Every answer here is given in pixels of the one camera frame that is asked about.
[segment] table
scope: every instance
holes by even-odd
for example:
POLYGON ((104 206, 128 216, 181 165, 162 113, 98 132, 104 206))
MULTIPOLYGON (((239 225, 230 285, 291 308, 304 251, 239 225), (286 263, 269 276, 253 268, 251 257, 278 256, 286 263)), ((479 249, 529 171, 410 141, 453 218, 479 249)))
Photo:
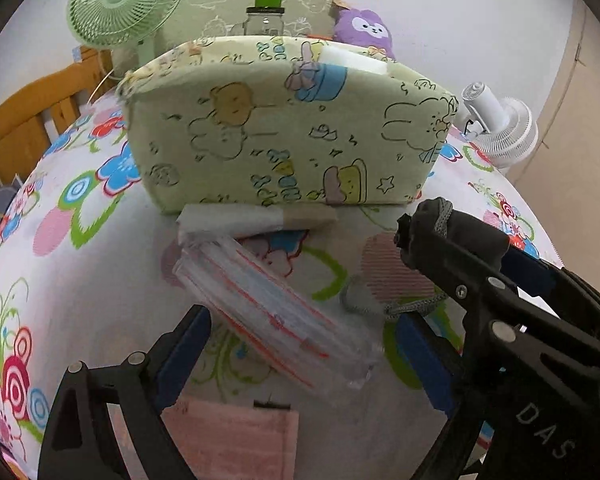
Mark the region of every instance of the table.
MULTIPOLYGON (((115 96, 100 98, 49 148, 0 224, 0 442, 31 478, 67 365, 118 364, 147 351, 192 303, 171 272, 175 218, 151 203, 124 126, 115 96)), ((340 208, 339 222, 326 230, 263 235, 245 245, 332 312, 342 310, 338 292, 354 275, 377 301, 432 296, 432 283, 403 266, 392 238, 402 213, 437 196, 561 266, 519 194, 454 128, 409 205, 340 208)), ((462 313, 447 300, 428 318, 458 349, 462 313)), ((384 323, 378 337, 385 359, 347 409, 296 387, 222 324, 214 325, 185 391, 245 406, 291 404, 300 412, 298 480, 408 478, 445 417, 398 355, 394 325, 384 323)))

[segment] pink notebook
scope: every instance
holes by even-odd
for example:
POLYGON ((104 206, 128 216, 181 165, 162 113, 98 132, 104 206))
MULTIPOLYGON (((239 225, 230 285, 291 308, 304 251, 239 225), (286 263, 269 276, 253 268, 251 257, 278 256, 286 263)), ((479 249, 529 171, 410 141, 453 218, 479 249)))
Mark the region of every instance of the pink notebook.
POLYGON ((292 480, 298 412, 180 397, 162 420, 200 480, 292 480))

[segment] metal screw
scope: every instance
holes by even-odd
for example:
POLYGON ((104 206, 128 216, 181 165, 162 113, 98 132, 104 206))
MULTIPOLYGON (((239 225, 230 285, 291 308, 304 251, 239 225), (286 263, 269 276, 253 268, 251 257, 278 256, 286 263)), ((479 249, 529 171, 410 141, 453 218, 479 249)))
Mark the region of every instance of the metal screw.
POLYGON ((496 288, 501 288, 502 290, 507 288, 507 286, 504 283, 502 283, 501 280, 499 280, 498 278, 495 278, 494 276, 489 276, 487 281, 496 288))
POLYGON ((466 286, 456 286, 456 297, 458 298, 458 300, 464 300, 464 298, 466 298, 466 286))
POLYGON ((130 365, 139 365, 144 361, 144 352, 133 352, 126 360, 130 365))
POLYGON ((503 321, 494 321, 491 325, 493 335, 505 343, 513 343, 516 340, 516 331, 503 321))
POLYGON ((80 370, 82 370, 82 362, 81 361, 78 361, 77 363, 73 363, 73 364, 69 365, 69 367, 67 368, 67 371, 70 374, 76 374, 80 370))

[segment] plush toy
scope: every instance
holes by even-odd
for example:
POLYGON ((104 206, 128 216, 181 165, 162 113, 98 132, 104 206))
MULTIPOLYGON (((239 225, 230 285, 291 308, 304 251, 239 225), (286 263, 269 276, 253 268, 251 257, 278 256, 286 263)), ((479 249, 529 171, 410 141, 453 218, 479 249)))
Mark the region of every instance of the plush toy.
POLYGON ((341 9, 333 39, 356 46, 373 46, 394 59, 391 33, 372 10, 341 9))

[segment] star print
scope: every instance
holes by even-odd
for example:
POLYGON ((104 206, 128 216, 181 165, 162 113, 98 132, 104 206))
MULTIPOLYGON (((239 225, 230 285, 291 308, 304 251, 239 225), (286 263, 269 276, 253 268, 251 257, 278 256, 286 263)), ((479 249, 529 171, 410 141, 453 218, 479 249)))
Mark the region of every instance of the star print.
POLYGON ((389 178, 381 178, 380 186, 376 187, 376 189, 379 189, 383 194, 386 194, 387 191, 394 187, 394 176, 392 175, 389 178))

